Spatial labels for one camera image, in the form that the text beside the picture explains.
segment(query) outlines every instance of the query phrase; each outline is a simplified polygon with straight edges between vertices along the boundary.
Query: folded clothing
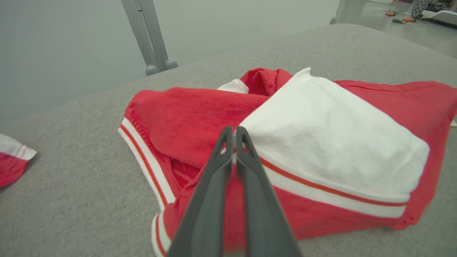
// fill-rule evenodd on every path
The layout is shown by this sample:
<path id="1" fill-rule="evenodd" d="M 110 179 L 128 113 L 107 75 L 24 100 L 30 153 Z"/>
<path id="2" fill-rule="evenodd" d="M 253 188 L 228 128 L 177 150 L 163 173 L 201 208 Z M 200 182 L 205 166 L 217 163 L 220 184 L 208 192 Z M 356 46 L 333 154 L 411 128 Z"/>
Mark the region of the folded clothing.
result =
<path id="1" fill-rule="evenodd" d="M 0 187 L 18 180 L 36 153 L 34 149 L 0 134 Z"/>
<path id="2" fill-rule="evenodd" d="M 159 202 L 165 256 L 222 128 L 247 128 L 298 239 L 418 222 L 433 198 L 457 91 L 444 84 L 329 81 L 255 69 L 225 89 L 139 92 L 119 133 Z M 227 185 L 224 246 L 244 246 L 242 187 Z"/>

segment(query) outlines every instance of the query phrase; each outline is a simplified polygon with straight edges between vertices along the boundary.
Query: white fabric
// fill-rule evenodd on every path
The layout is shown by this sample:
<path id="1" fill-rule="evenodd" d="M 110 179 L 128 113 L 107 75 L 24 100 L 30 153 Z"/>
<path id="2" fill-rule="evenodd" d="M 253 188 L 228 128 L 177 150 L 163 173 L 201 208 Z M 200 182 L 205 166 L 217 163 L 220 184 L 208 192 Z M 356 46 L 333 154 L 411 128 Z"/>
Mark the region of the white fabric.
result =
<path id="1" fill-rule="evenodd" d="M 427 143 L 336 83 L 312 77 L 310 70 L 295 74 L 240 124 L 259 156 L 350 195 L 407 202 L 424 169 Z"/>
<path id="2" fill-rule="evenodd" d="M 232 80 L 231 82 L 220 86 L 218 90 L 247 94 L 249 88 L 241 80 Z"/>
<path id="3" fill-rule="evenodd" d="M 37 154 L 34 149 L 3 134 L 0 134 L 0 152 L 26 161 L 30 160 L 35 156 L 35 154 Z"/>

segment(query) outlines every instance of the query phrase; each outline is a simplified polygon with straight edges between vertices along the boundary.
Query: white wall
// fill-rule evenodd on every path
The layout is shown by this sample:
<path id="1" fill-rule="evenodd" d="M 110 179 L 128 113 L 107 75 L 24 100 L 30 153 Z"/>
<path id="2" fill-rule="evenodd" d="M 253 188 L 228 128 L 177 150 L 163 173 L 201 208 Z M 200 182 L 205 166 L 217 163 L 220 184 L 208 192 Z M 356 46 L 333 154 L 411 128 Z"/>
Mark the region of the white wall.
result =
<path id="1" fill-rule="evenodd" d="M 121 0 L 0 0 L 0 122 L 146 76 Z"/>
<path id="2" fill-rule="evenodd" d="M 168 57 L 182 66 L 328 25 L 339 0 L 154 0 L 154 4 Z"/>

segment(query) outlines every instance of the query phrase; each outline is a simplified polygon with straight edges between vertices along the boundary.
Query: screwdriver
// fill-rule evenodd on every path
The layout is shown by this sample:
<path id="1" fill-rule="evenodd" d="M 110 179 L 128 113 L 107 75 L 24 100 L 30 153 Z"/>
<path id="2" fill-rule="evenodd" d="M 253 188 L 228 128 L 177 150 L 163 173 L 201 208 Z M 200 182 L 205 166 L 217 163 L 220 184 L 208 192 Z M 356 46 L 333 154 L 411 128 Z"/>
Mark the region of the screwdriver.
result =
<path id="1" fill-rule="evenodd" d="M 411 19 L 403 19 L 403 21 L 406 21 L 406 22 L 416 22 L 416 21 L 418 21 L 418 22 L 422 22 L 422 23 L 425 23 L 425 24 L 427 24 L 427 23 L 426 23 L 426 22 L 424 22 L 424 21 L 421 21 L 421 20 L 416 20 L 416 19 L 412 19 L 412 18 L 411 18 Z"/>
<path id="2" fill-rule="evenodd" d="M 394 22 L 394 23 L 404 23 L 404 24 L 409 24 L 409 25 L 412 25 L 412 26 L 422 27 L 422 26 L 419 26 L 419 25 L 416 25 L 416 24 L 412 24 L 412 23 L 408 23 L 406 21 L 399 20 L 399 19 L 392 19 L 392 22 Z"/>

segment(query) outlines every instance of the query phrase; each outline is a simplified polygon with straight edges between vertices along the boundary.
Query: gray fabric surface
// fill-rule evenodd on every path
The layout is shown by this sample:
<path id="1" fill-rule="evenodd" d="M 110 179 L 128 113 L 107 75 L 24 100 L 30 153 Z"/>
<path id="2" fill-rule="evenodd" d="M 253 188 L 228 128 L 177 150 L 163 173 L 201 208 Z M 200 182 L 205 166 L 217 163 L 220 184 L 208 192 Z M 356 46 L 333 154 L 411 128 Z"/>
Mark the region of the gray fabric surface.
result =
<path id="1" fill-rule="evenodd" d="M 2 124 L 1 133 L 39 154 L 17 182 L 0 193 L 0 256 L 153 256 L 150 225 L 159 206 L 117 134 L 127 103 L 143 88 L 216 88 L 259 66 L 291 73 L 310 66 L 314 76 L 332 80 L 436 80 L 457 87 L 457 60 L 383 32 L 338 24 L 179 67 Z M 418 225 L 303 240 L 299 245 L 305 256 L 455 256 L 456 141 L 453 128 L 436 196 Z"/>

